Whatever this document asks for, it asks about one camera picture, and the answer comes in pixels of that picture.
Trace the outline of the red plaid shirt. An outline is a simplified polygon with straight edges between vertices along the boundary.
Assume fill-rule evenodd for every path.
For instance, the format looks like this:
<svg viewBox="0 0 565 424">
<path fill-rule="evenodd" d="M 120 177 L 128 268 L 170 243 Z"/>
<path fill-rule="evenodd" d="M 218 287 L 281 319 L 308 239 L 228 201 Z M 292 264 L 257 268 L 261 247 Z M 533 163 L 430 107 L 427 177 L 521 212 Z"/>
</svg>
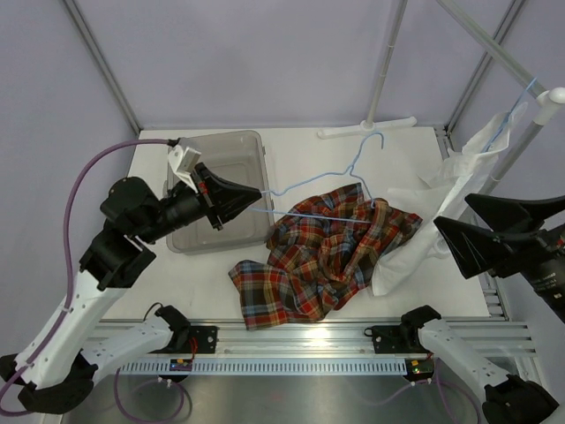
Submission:
<svg viewBox="0 0 565 424">
<path fill-rule="evenodd" d="M 422 219 L 360 184 L 296 204 L 267 240 L 266 262 L 244 260 L 229 277 L 248 330 L 313 323 L 369 287 L 379 259 L 412 239 Z"/>
</svg>

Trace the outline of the light blue wire hanger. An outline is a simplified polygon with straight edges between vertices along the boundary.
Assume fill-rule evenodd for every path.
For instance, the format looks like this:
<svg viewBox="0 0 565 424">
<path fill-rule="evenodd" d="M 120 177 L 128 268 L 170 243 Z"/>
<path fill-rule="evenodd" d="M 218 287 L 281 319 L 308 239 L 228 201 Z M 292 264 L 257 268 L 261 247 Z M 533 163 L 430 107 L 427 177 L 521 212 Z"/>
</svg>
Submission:
<svg viewBox="0 0 565 424">
<path fill-rule="evenodd" d="M 323 202 L 323 211 L 316 206 L 303 206 L 303 201 L 321 197 L 326 192 L 352 185 L 361 192 L 361 201 L 375 206 L 376 192 L 371 188 L 369 160 L 366 156 L 382 150 L 387 144 L 383 132 L 355 136 L 350 141 L 314 140 L 304 134 L 284 134 L 267 144 L 267 174 L 273 180 L 262 192 L 265 207 L 254 204 L 247 210 L 255 215 L 270 215 L 276 221 L 283 218 L 313 219 L 323 223 L 368 223 L 367 218 L 355 218 L 347 212 L 336 216 L 336 202 Z"/>
</svg>

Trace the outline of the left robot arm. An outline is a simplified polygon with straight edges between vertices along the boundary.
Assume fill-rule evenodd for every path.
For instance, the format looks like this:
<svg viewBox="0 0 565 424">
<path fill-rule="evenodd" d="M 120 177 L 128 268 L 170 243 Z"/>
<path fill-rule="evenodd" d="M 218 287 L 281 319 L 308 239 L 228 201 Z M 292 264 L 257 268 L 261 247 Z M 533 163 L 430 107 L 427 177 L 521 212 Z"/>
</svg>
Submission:
<svg viewBox="0 0 565 424">
<path fill-rule="evenodd" d="M 150 352 L 193 346 L 189 320 L 173 306 L 94 348 L 84 344 L 99 320 L 155 259 L 148 245 L 205 217 L 221 230 L 261 197 L 259 189 L 216 176 L 203 163 L 158 199 L 138 177 L 123 178 L 101 204 L 102 231 L 79 261 L 67 294 L 36 339 L 18 354 L 1 358 L 1 376 L 20 386 L 25 413 L 65 414 L 122 365 Z"/>
</svg>

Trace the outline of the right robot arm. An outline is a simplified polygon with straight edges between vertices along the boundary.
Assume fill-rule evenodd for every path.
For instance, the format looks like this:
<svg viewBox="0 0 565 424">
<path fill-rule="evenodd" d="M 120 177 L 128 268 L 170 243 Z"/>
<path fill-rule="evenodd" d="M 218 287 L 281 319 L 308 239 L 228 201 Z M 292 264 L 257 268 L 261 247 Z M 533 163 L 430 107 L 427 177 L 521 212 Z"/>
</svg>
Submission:
<svg viewBox="0 0 565 424">
<path fill-rule="evenodd" d="M 484 227 L 444 216 L 434 224 L 466 277 L 519 274 L 553 313 L 564 317 L 564 227 L 545 229 L 564 210 L 563 197 L 527 201 L 469 194 L 467 205 Z M 564 406 L 541 384 L 499 367 L 452 329 L 432 307 L 404 314 L 404 347 L 425 349 L 472 391 L 489 423 L 562 423 Z"/>
</svg>

